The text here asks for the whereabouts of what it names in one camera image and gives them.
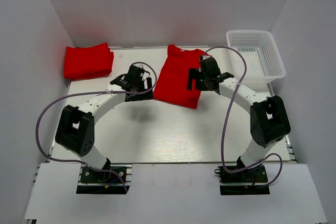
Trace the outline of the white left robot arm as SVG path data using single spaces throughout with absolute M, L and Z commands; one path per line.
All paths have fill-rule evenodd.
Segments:
M 117 105 L 129 101 L 153 99 L 152 79 L 144 75 L 145 62 L 134 62 L 126 74 L 116 77 L 102 93 L 81 105 L 63 108 L 55 141 L 80 158 L 101 182 L 110 178 L 110 161 L 95 147 L 95 124 Z

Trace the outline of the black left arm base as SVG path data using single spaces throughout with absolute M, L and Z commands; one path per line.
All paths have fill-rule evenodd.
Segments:
M 131 185 L 132 166 L 117 165 L 110 169 L 116 172 L 127 190 Z M 87 166 L 82 166 L 78 178 L 76 194 L 80 195 L 125 195 L 127 192 L 121 180 L 114 173 L 95 172 Z

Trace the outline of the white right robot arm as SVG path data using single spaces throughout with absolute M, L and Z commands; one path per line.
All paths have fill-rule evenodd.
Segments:
M 222 73 L 211 56 L 201 57 L 199 62 L 198 69 L 188 71 L 187 89 L 214 91 L 229 98 L 229 106 L 236 103 L 249 113 L 251 141 L 237 159 L 236 168 L 225 167 L 224 171 L 250 181 L 256 175 L 255 167 L 271 156 L 269 151 L 291 131 L 284 102 L 277 95 L 267 97 L 255 92 L 228 72 Z

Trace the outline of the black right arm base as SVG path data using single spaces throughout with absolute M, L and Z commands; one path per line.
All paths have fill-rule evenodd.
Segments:
M 214 173 L 219 177 L 221 196 L 269 195 L 268 177 L 264 165 L 240 173 L 228 173 L 222 166 Z

